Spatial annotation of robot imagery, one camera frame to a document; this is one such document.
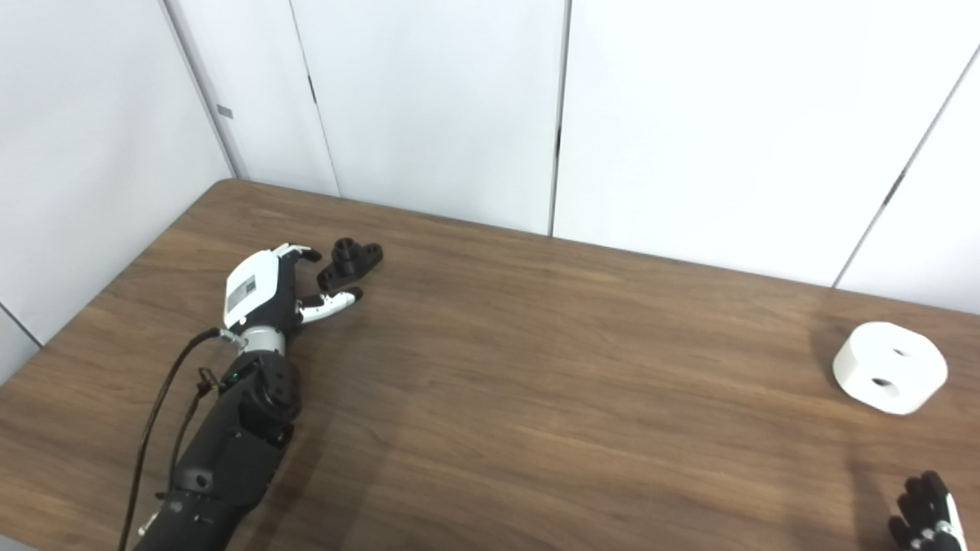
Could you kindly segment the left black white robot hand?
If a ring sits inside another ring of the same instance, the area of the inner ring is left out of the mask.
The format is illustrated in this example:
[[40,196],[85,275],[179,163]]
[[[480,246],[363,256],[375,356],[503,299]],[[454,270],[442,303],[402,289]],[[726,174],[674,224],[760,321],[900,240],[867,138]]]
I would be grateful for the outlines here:
[[273,328],[290,335],[298,327],[321,321],[360,302],[363,292],[346,292],[301,298],[296,290],[299,261],[322,260],[319,251],[291,243],[263,249],[241,262],[227,277],[224,327],[243,335],[248,329]]

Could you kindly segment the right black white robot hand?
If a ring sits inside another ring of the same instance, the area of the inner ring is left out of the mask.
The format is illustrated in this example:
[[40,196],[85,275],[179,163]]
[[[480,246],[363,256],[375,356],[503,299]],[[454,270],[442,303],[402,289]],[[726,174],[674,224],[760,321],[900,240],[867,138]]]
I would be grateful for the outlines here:
[[937,471],[924,471],[904,481],[897,498],[899,515],[887,527],[900,550],[966,550],[959,507]]

